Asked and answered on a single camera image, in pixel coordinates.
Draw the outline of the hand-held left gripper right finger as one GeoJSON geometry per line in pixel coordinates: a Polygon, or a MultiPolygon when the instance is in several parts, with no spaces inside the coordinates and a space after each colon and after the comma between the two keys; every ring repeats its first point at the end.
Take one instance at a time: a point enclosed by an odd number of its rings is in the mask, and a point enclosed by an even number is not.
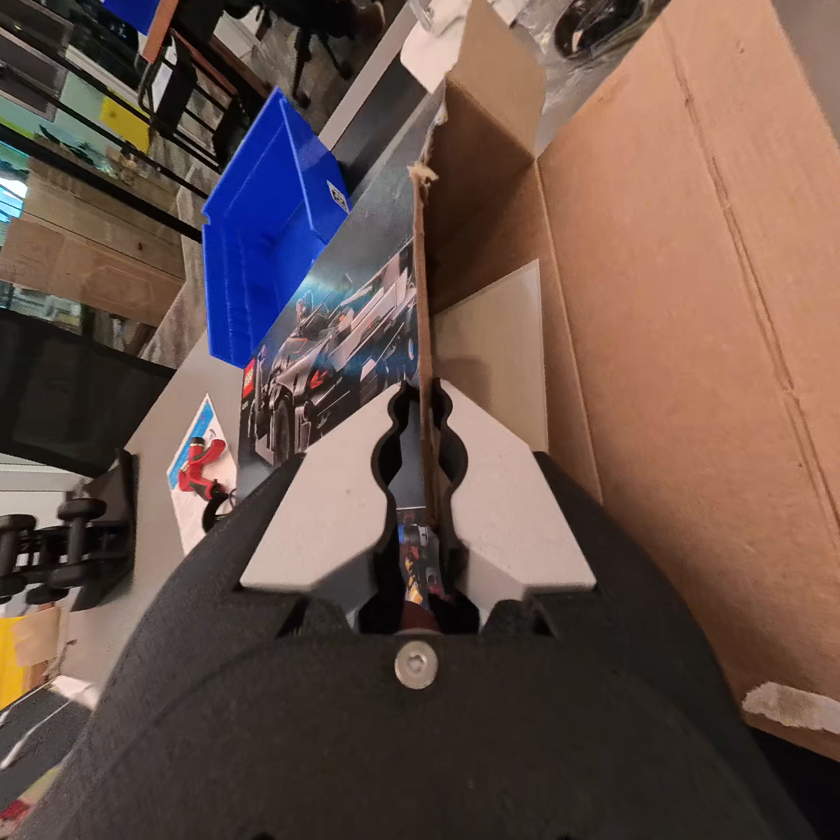
{"type": "Polygon", "coordinates": [[[502,602],[593,592],[595,575],[530,446],[449,381],[434,382],[444,586],[484,624],[502,602]]]}

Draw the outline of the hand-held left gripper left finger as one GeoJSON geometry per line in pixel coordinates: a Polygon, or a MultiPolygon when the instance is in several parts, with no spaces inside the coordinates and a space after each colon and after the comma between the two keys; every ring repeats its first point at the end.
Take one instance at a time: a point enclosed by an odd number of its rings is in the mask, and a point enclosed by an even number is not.
{"type": "Polygon", "coordinates": [[[400,627],[406,581],[391,484],[416,400],[413,386],[389,386],[310,445],[239,578],[244,590],[332,602],[362,631],[400,627]]]}

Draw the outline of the black lego set box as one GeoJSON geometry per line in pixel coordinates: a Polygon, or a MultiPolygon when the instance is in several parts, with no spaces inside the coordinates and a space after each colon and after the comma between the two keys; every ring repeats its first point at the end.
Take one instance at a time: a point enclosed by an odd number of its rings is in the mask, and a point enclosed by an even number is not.
{"type": "Polygon", "coordinates": [[[436,504],[431,306],[442,247],[533,162],[544,76],[488,2],[470,2],[455,64],[408,121],[244,374],[237,504],[294,477],[310,445],[389,386],[416,388],[410,490],[436,504]]]}

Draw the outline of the red and black hand tool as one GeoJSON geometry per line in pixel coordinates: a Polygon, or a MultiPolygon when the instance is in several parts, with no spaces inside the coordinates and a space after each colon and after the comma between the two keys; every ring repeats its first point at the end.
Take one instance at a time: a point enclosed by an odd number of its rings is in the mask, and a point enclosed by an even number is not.
{"type": "Polygon", "coordinates": [[[205,441],[204,437],[192,436],[187,442],[186,460],[177,473],[176,486],[179,491],[192,493],[204,501],[226,496],[227,490],[216,478],[204,475],[205,467],[217,462],[227,451],[226,442],[218,437],[205,441]]]}

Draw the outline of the black dumbbell rack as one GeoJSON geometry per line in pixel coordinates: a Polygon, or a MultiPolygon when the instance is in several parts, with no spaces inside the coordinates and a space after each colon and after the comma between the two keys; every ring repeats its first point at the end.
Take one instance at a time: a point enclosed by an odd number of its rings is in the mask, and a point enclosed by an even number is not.
{"type": "Polygon", "coordinates": [[[39,526],[27,513],[1,517],[1,603],[27,606],[73,595],[71,613],[106,602],[133,572],[139,459],[122,450],[109,472],[59,505],[59,524],[39,526]]]}

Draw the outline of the large brown cardboard box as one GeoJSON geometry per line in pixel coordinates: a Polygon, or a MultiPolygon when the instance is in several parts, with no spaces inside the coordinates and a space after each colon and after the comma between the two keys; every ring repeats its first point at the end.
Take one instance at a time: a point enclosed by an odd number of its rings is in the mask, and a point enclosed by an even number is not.
{"type": "Polygon", "coordinates": [[[772,2],[671,2],[539,163],[553,454],[756,727],[838,760],[838,147],[772,2]]]}

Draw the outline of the blue plastic bin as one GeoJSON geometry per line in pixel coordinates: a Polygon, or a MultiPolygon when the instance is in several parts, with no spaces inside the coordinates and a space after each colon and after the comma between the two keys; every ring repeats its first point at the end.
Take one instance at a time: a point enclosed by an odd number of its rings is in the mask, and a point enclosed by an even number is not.
{"type": "Polygon", "coordinates": [[[203,207],[214,358],[246,367],[350,210],[339,163],[273,90],[203,207]]]}

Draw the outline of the black mesh office chair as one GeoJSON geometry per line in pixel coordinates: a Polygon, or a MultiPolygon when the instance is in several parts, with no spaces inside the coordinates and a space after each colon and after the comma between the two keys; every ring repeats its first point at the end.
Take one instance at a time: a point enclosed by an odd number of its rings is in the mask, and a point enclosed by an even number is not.
{"type": "Polygon", "coordinates": [[[170,367],[3,309],[2,454],[100,477],[174,374],[170,367]]]}

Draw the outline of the wooden crate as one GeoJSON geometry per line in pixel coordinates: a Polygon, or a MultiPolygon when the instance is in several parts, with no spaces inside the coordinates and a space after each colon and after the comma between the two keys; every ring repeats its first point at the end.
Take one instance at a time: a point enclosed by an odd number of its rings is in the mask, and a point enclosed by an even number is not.
{"type": "Polygon", "coordinates": [[[156,327],[185,281],[179,234],[39,161],[10,222],[2,279],[156,327]]]}

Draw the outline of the yellow sign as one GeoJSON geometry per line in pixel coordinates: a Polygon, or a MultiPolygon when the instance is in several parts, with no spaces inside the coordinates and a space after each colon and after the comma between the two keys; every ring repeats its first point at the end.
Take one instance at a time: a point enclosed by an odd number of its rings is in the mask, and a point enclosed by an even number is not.
{"type": "Polygon", "coordinates": [[[100,122],[111,133],[140,152],[148,153],[151,137],[149,124],[127,109],[120,99],[105,97],[101,104],[100,122]]]}

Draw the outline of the black round object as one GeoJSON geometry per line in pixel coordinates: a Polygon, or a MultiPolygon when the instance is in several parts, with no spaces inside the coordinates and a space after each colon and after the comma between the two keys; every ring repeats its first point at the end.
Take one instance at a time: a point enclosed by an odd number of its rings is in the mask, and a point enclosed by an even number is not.
{"type": "Polygon", "coordinates": [[[565,60],[593,60],[638,35],[649,3],[573,1],[553,28],[552,43],[565,60]]]}

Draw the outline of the black metal frame chair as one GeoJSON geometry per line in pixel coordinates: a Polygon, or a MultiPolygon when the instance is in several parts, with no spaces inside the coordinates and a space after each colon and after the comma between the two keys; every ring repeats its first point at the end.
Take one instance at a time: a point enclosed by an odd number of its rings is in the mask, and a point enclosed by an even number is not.
{"type": "Polygon", "coordinates": [[[157,135],[221,174],[242,135],[242,103],[228,80],[173,30],[143,71],[138,102],[157,135]]]}

